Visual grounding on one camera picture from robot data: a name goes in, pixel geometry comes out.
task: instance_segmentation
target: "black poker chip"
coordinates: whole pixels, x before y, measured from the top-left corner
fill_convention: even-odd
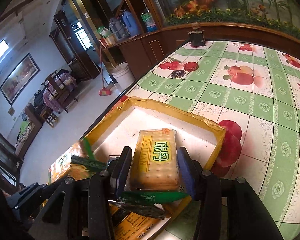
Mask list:
[[[183,69],[175,70],[171,73],[172,78],[182,78],[186,72]]]

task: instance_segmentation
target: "wooden cabinet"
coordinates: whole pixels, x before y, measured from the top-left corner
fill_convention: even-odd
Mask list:
[[[141,40],[122,44],[119,48],[136,79],[150,70],[153,63],[149,59]]]
[[[60,11],[57,13],[54,16],[54,21],[57,25],[57,30],[56,32],[52,32],[50,37],[68,64],[73,60],[73,57],[75,58],[76,62],[73,66],[70,66],[74,70],[74,76],[77,76],[79,81],[97,77],[99,71],[91,62],[89,55],[75,36],[64,12]]]

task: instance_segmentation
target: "chair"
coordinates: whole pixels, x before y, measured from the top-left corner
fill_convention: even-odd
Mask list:
[[[73,101],[77,100],[76,94],[77,91],[74,89],[73,91],[70,91],[64,81],[61,80],[60,76],[57,74],[57,70],[55,70],[53,73],[51,73],[46,80],[42,83],[42,85],[45,86],[47,91],[53,96],[54,100],[56,100],[61,107],[68,112],[66,107]],[[55,92],[50,90],[50,86],[53,87]]]

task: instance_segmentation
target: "white wall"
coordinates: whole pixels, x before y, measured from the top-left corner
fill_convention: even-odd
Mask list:
[[[23,46],[19,51],[13,53],[11,59],[10,54],[0,64],[0,86],[13,70],[13,68],[23,59],[23,57],[30,53],[40,71],[37,75],[24,87],[20,92],[18,98],[13,103],[12,107],[15,109],[14,115],[11,117],[8,114],[10,104],[5,99],[0,91],[0,133],[7,138],[13,127],[15,121],[13,117],[18,117],[23,111],[26,104],[34,96],[37,90],[41,87],[41,83],[47,78],[49,74],[56,69],[67,68],[66,62],[59,53],[57,47],[49,36],[39,37],[34,42],[29,42]]]

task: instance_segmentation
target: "snack package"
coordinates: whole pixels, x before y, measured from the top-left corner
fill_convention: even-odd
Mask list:
[[[110,214],[116,240],[140,239],[160,221],[160,219],[140,216],[114,205],[110,205]]]
[[[72,160],[72,156],[81,157],[82,160],[74,162]],[[61,155],[48,169],[49,183],[55,182],[57,179],[66,174],[73,177],[75,180],[91,177],[95,174],[95,172],[84,166],[85,163],[89,164],[89,160],[93,162],[94,157],[88,141],[83,139],[76,142],[68,150],[66,150],[66,152],[63,153],[63,155]]]
[[[140,131],[130,168],[130,188],[178,190],[175,130],[164,128]]]

